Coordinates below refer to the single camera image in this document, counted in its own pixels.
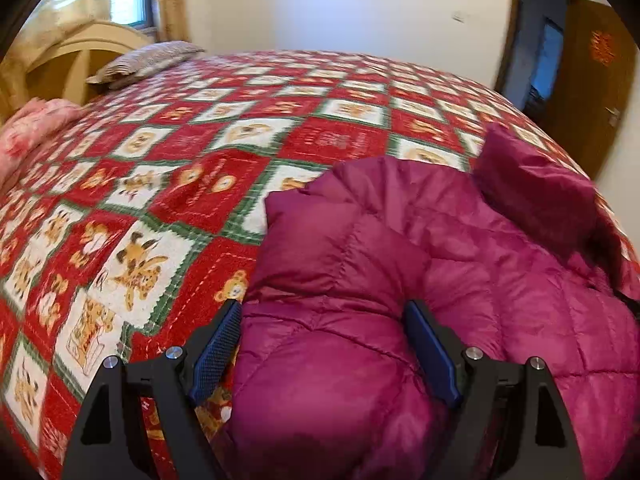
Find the metal screw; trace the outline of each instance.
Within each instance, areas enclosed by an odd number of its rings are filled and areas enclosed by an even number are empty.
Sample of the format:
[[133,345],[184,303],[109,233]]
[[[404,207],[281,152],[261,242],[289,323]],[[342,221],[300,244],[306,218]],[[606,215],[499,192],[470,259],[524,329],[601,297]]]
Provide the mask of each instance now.
[[542,357],[532,357],[529,359],[529,364],[536,370],[544,370],[546,368],[546,363]]
[[171,346],[164,351],[164,355],[169,359],[177,359],[182,355],[182,348],[179,346]]
[[105,357],[104,361],[102,361],[102,366],[104,366],[105,368],[115,368],[117,364],[118,358],[115,355]]
[[477,346],[470,346],[465,350],[465,354],[469,359],[473,359],[474,361],[478,361],[478,359],[482,359],[484,357],[484,352],[482,352],[482,350]]

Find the pink fabric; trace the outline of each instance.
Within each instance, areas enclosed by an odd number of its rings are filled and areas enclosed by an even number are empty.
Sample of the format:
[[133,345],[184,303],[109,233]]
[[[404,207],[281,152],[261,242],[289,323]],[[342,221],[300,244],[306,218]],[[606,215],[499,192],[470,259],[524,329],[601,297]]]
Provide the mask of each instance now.
[[594,197],[500,126],[474,175],[386,156],[270,194],[215,441],[232,477],[420,478],[446,410],[402,330],[409,298],[492,358],[544,358],[587,478],[606,477],[640,398],[639,330],[611,285],[640,290]]
[[82,107],[65,99],[34,98],[0,129],[0,187],[40,143],[85,115]]

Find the black strap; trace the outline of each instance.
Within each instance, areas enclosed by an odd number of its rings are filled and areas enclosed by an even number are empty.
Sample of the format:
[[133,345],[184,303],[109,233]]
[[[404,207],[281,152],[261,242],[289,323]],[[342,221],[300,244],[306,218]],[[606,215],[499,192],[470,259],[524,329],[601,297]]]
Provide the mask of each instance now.
[[619,290],[614,290],[613,293],[616,295],[616,298],[618,298],[628,307],[628,309],[636,318],[636,322],[640,323],[640,301],[632,300],[631,298],[622,294],[622,292],[620,292]]

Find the door handle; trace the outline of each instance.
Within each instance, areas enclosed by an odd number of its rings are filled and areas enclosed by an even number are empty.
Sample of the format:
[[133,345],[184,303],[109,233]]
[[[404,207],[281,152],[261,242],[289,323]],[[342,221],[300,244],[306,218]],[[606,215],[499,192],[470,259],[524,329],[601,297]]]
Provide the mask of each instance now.
[[610,113],[609,126],[615,126],[616,124],[618,124],[618,119],[620,118],[620,110],[618,110],[617,108],[613,108],[612,110],[608,107],[604,107],[604,109]]

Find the blue gripper pad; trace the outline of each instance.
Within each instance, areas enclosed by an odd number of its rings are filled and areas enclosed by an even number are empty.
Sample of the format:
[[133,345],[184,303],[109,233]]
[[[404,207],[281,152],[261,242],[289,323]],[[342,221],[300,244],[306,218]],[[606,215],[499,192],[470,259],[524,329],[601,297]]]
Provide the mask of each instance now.
[[462,400],[456,386],[456,369],[435,332],[414,301],[404,307],[404,332],[424,371],[431,393],[455,408]]
[[189,397],[199,406],[218,386],[226,364],[240,339],[241,305],[234,304],[225,314],[193,369],[193,386]]

